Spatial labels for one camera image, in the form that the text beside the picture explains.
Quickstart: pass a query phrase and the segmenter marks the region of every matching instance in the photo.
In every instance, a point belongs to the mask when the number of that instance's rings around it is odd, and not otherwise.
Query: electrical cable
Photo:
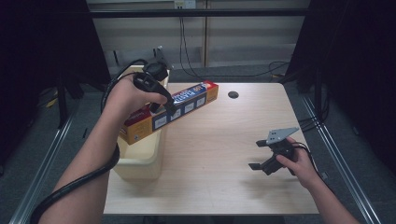
[[[269,63],[269,64],[268,64],[268,71],[271,71],[270,80],[268,80],[269,83],[272,82],[273,77],[274,77],[274,74],[272,73],[273,70],[271,69],[271,65],[272,65],[273,63],[283,63],[283,65],[289,64],[288,62],[271,62],[271,63]]]
[[[204,77],[259,77],[259,76],[262,76],[262,75],[266,75],[266,74],[272,73],[272,72],[275,71],[276,69],[278,69],[278,68],[280,68],[280,67],[283,67],[283,66],[286,65],[286,64],[289,64],[288,62],[272,62],[272,63],[268,64],[268,67],[269,67],[269,70],[268,70],[268,71],[262,72],[262,73],[259,73],[259,74],[255,74],[255,75],[240,75],[240,76],[228,76],[228,75],[224,75],[224,76],[214,76],[214,75],[204,75],[204,76],[200,76],[200,75],[198,75],[198,74],[194,71],[194,69],[193,69],[192,66],[191,66],[189,53],[187,52],[187,42],[186,42],[186,35],[185,35],[185,28],[184,28],[184,20],[183,20],[182,17],[180,17],[179,20],[180,20],[180,48],[179,48],[179,60],[180,60],[180,65],[181,65],[181,68],[183,69],[183,71],[184,71],[187,75],[189,75],[189,76],[191,76],[191,77],[197,77],[197,78],[199,78],[199,79],[201,79],[201,80],[205,80]],[[188,62],[188,64],[189,64],[190,70],[192,71],[192,74],[189,73],[189,72],[184,68],[183,62],[182,62],[182,60],[181,60],[181,59],[182,59],[182,58],[181,58],[181,51],[182,51],[183,42],[184,42],[184,49],[185,49],[185,52],[186,52],[187,62]],[[282,64],[281,64],[280,66],[275,67],[274,69],[270,69],[271,65],[274,64],[274,63],[282,63]]]
[[[340,17],[340,19],[339,19],[339,21],[338,21],[338,23],[336,25],[335,31],[333,32],[333,36],[331,37],[330,45],[328,47],[328,50],[325,53],[325,55],[324,55],[323,59],[321,60],[321,62],[319,62],[319,66],[318,66],[319,68],[323,68],[323,64],[325,64],[327,62],[327,60],[328,60],[328,58],[329,58],[329,56],[331,54],[332,46],[334,45],[335,39],[336,39],[336,37],[338,35],[338,32],[340,31],[340,28],[341,28],[342,22],[344,20],[344,17],[347,14],[347,9],[348,9],[349,4],[350,4],[350,0],[347,0],[346,1],[346,5],[344,7],[344,10],[342,12],[342,15],[341,15],[341,17]],[[329,110],[330,110],[329,91],[327,91],[327,95],[326,95],[326,100],[325,100],[324,106],[325,107],[321,111],[322,114],[321,115],[317,115],[317,118],[323,118],[321,123],[323,123],[324,120],[329,116]],[[305,129],[305,130],[303,130],[303,132],[308,132],[308,131],[318,127],[318,124],[317,124],[317,122],[315,120],[313,120],[312,123],[316,123],[315,126],[309,128],[309,129]]]
[[[114,77],[113,79],[111,79],[110,83],[107,85],[106,91],[104,92],[103,96],[102,96],[102,102],[101,102],[101,113],[103,112],[103,109],[105,108],[106,105],[106,101],[107,101],[107,97],[110,94],[111,90],[116,86],[116,84],[124,77],[130,76],[133,73],[129,73],[126,75],[122,75],[122,73],[128,69],[131,65],[135,64],[135,63],[144,63],[147,64],[147,62],[143,59],[138,59],[135,61],[132,61],[131,63],[129,63],[125,68],[123,68],[116,77]],[[30,223],[32,224],[36,224],[38,223],[38,221],[40,220],[41,216],[44,214],[44,212],[51,207],[54,203],[56,203],[57,201],[59,201],[60,199],[62,199],[62,197],[64,197],[66,194],[70,193],[71,191],[81,187],[82,185],[92,181],[93,179],[95,179],[96,177],[105,174],[106,172],[108,172],[109,170],[111,170],[119,161],[120,159],[120,148],[118,146],[118,144],[116,144],[116,147],[114,149],[114,153],[111,157],[111,159],[109,160],[108,163],[106,163],[104,166],[98,168],[97,170],[94,170],[72,182],[70,182],[69,184],[61,187],[60,189],[57,189],[56,191],[54,191],[53,193],[51,193],[50,196],[48,196],[47,198],[45,198],[36,208],[35,211],[32,213],[31,218],[30,218]]]
[[[321,109],[321,117],[322,117],[322,121],[320,123],[318,123],[318,116],[314,116],[308,119],[301,119],[299,120],[301,124],[301,130],[303,133],[306,133],[308,131],[311,131],[313,129],[316,129],[319,124],[322,124],[326,118],[329,116],[329,111],[330,111],[330,93],[329,91],[326,92],[326,99],[324,101],[324,105],[323,108]]]
[[[320,177],[320,179],[323,181],[323,183],[327,186],[327,188],[328,188],[332,193],[334,193],[334,191],[332,191],[332,189],[330,188],[330,186],[324,181],[323,177],[320,175],[320,173],[319,173],[319,171],[318,171],[318,167],[315,165],[314,158],[312,157],[312,153],[311,153],[311,151],[308,149],[308,146],[307,146],[306,144],[304,144],[304,143],[301,143],[301,142],[295,142],[295,143],[293,143],[293,144],[297,144],[297,145],[298,145],[298,146],[294,146],[294,149],[302,148],[302,149],[308,154],[308,158],[309,158],[309,160],[311,161],[312,166],[314,167],[314,169],[315,169],[317,175]]]

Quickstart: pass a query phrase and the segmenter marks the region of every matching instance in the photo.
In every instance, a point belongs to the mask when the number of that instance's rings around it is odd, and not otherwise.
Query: forearm
[[[315,180],[307,189],[325,223],[359,223],[321,179]]]
[[[123,121],[123,116],[116,113],[103,113],[54,190],[102,167],[110,160]],[[54,223],[54,220],[56,223],[100,222],[106,201],[107,183],[108,172],[75,189],[50,207],[40,223]]]

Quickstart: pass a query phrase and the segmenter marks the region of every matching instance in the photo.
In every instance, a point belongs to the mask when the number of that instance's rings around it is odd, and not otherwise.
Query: white container
[[[114,171],[123,179],[158,178],[163,164],[165,133],[166,127],[132,145],[119,137],[120,160],[113,168]]]

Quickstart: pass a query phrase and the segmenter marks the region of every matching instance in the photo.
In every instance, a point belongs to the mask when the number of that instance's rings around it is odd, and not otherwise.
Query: floor
[[[249,65],[249,66],[227,66],[195,69],[195,72],[201,76],[215,82],[268,82],[277,81],[276,77],[271,77],[268,71],[268,65]],[[246,76],[263,73],[260,76]],[[170,82],[198,81],[195,77],[186,76],[183,70],[175,70],[171,73]],[[87,92],[85,97],[77,103],[69,96],[67,102],[69,113],[76,111],[76,118],[70,126],[69,134],[63,140],[62,148],[56,155],[56,165],[46,176],[44,184],[40,186],[41,190],[36,195],[37,201],[43,198],[53,187],[52,183],[59,178],[62,170],[77,152],[78,146],[84,141],[85,130],[90,129],[92,123],[84,118],[97,118],[99,116],[99,100],[92,98],[95,90],[89,86],[83,86]],[[300,94],[296,90],[294,82],[285,84],[285,89],[290,98],[290,102],[296,113],[297,119],[306,119],[310,115],[304,105],[303,98],[307,96],[312,98],[312,92]],[[40,101],[46,103],[51,97],[50,94],[43,96]],[[0,178],[0,223],[8,223],[16,210],[19,208],[21,201],[26,196],[25,193],[35,178],[35,173],[45,158],[52,140],[58,132],[59,109],[55,104],[52,107],[45,107],[41,104],[38,113],[29,132],[14,152],[7,163],[6,172]],[[336,102],[330,104],[329,117],[325,120],[325,125],[332,134],[333,140],[339,147],[348,167],[359,182],[362,191],[367,196],[368,202],[374,208],[378,219],[369,222],[357,204],[356,199],[351,193],[345,178],[339,172],[337,165],[332,158],[329,149],[323,143],[318,130],[313,129],[304,133],[308,145],[313,151],[313,156],[321,173],[326,173],[328,178],[327,184],[332,188],[334,193],[346,208],[362,223],[392,223],[396,219],[394,208],[396,207],[396,178],[389,170],[375,157],[370,149],[369,144],[363,136],[354,132],[354,125],[351,123],[337,106]],[[161,217],[166,223],[215,223],[212,217]],[[104,216],[103,223],[151,223],[149,217],[115,217]],[[285,216],[285,217],[235,217],[233,223],[322,223],[319,215],[304,216]],[[230,223],[227,218],[218,223]]]

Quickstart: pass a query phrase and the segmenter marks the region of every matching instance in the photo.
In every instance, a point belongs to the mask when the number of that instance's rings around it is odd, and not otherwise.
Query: wooden table
[[[169,83],[169,91],[195,83]],[[271,175],[248,163],[272,156],[257,147],[270,130],[298,127],[280,84],[218,83],[218,99],[167,126],[163,171],[155,180],[110,173],[105,214],[291,215],[317,214],[306,189],[288,169]],[[239,97],[231,99],[229,91]],[[292,135],[305,143],[301,131]]]

